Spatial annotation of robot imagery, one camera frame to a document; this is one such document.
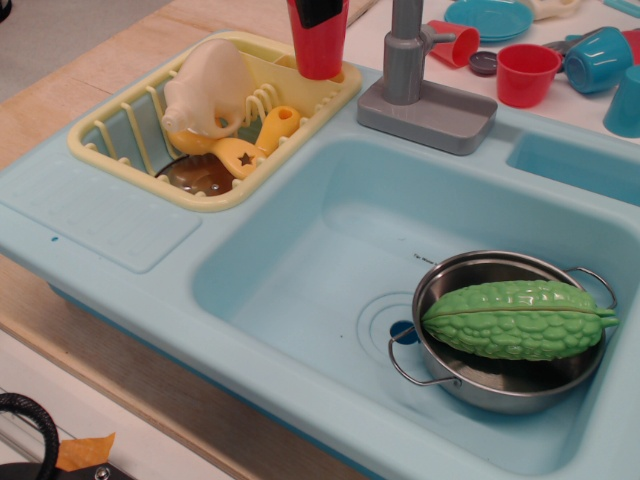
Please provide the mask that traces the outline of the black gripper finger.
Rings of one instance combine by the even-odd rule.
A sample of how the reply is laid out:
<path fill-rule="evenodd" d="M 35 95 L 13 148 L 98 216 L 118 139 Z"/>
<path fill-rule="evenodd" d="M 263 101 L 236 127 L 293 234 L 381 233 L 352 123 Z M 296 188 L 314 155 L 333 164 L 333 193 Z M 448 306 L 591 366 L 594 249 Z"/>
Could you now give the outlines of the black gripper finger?
<path fill-rule="evenodd" d="M 314 28 L 344 10 L 342 0 L 296 0 L 295 6 L 303 28 Z"/>

